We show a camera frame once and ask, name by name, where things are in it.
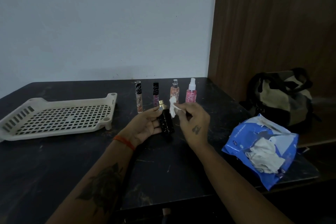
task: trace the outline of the left hand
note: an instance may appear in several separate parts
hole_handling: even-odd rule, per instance
[[[142,144],[149,136],[161,133],[157,117],[162,114],[159,107],[146,110],[136,115],[118,135],[125,137],[135,147]]]

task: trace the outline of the beige plastic tray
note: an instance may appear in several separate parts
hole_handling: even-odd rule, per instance
[[[55,102],[29,99],[0,120],[0,142],[110,130],[116,101],[117,93]]]

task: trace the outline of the forearm tattoo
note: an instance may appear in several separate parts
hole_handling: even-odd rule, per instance
[[[104,214],[107,211],[111,213],[121,187],[122,170],[123,168],[119,170],[118,163],[115,163],[100,171],[98,175],[90,177],[91,181],[76,199],[90,200],[93,198],[97,206],[93,215],[97,213],[99,207],[103,208]]]
[[[192,132],[194,132],[196,135],[198,135],[198,133],[200,132],[201,127],[199,127],[198,125],[196,125],[193,129]]]

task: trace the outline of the red thread bracelet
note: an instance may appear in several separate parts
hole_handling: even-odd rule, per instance
[[[126,138],[124,138],[122,136],[119,136],[119,135],[116,135],[113,139],[122,142],[123,144],[130,147],[133,151],[135,150],[134,145],[132,145],[132,143],[130,141],[128,141]]]

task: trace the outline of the white spray nozzle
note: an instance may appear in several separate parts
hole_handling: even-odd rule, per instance
[[[189,84],[189,90],[194,91],[196,89],[195,78],[191,78]]]

